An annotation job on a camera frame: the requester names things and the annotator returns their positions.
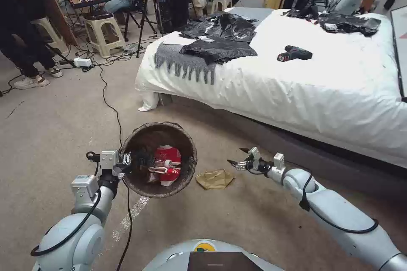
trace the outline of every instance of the white stool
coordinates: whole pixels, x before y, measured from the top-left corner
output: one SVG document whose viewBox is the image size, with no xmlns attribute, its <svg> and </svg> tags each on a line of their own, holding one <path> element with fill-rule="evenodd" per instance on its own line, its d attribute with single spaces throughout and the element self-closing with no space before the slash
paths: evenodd
<svg viewBox="0 0 407 271">
<path fill-rule="evenodd" d="M 211 14 L 216 11 L 224 11 L 229 5 L 230 7 L 233 7 L 232 0 L 213 0 Z"/>
<path fill-rule="evenodd" d="M 99 52 L 103 58 L 110 57 L 112 49 L 126 47 L 113 14 L 103 12 L 99 15 L 85 15 L 84 23 L 93 50 Z"/>
<path fill-rule="evenodd" d="M 52 26 L 48 17 L 33 20 L 31 21 L 31 24 L 38 28 L 42 36 L 47 34 L 52 39 L 52 42 L 48 43 L 50 47 L 60 50 L 62 54 L 69 52 L 67 44 L 58 31 Z"/>
</svg>

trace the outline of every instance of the crumpled paper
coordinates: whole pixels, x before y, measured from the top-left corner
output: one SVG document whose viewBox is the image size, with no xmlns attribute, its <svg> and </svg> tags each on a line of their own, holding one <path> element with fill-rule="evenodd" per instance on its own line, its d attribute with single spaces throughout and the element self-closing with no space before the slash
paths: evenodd
<svg viewBox="0 0 407 271">
<path fill-rule="evenodd" d="M 219 169 L 217 171 L 207 171 L 203 174 L 199 174 L 196 176 L 196 182 L 204 189 L 225 188 L 234 178 L 231 173 L 228 173 L 224 169 Z"/>
</svg>

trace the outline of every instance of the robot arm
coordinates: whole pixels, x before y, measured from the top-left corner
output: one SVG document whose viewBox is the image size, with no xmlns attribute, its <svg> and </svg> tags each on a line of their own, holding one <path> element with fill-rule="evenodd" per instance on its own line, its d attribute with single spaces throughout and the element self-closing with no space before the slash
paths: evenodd
<svg viewBox="0 0 407 271">
<path fill-rule="evenodd" d="M 77 176 L 71 183 L 75 195 L 72 214 L 45 233 L 33 249 L 37 261 L 32 271 L 89 271 L 104 242 L 104 225 L 116 196 L 119 180 L 131 164 L 130 153 L 119 158 L 117 150 L 86 155 L 98 162 L 96 176 Z"/>
<path fill-rule="evenodd" d="M 300 206 L 323 226 L 350 255 L 380 271 L 407 270 L 407 257 L 393 244 L 386 231 L 335 191 L 326 189 L 303 169 L 287 170 L 283 154 L 266 162 L 256 147 L 242 149 L 249 156 L 243 162 L 229 162 L 239 170 L 263 174 L 300 200 Z"/>
</svg>

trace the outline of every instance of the bed frame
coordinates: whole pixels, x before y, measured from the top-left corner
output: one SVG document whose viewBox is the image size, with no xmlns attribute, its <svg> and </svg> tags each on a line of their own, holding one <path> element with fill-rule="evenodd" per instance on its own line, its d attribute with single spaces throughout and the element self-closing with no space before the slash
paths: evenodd
<svg viewBox="0 0 407 271">
<path fill-rule="evenodd" d="M 284 153 L 287 162 L 316 177 L 345 188 L 396 202 L 407 202 L 407 169 L 276 128 L 226 110 L 217 110 L 185 97 L 159 94 L 160 104 L 171 102 L 216 113 L 261 149 Z"/>
</svg>

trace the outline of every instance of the power strip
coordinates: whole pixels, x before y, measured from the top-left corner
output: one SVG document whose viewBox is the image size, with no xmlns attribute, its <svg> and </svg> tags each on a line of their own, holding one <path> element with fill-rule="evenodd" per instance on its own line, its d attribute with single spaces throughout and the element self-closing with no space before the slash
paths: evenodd
<svg viewBox="0 0 407 271">
<path fill-rule="evenodd" d="M 77 67 L 90 67 L 92 65 L 92 61 L 88 58 L 77 57 L 73 60 L 73 62 Z"/>
<path fill-rule="evenodd" d="M 138 47 L 138 43 L 135 43 L 135 44 L 129 44 L 128 46 L 126 46 L 125 48 L 124 48 L 124 51 L 126 52 L 126 53 L 128 53 L 128 54 L 135 54 L 135 53 L 137 53 L 137 47 Z"/>
</svg>

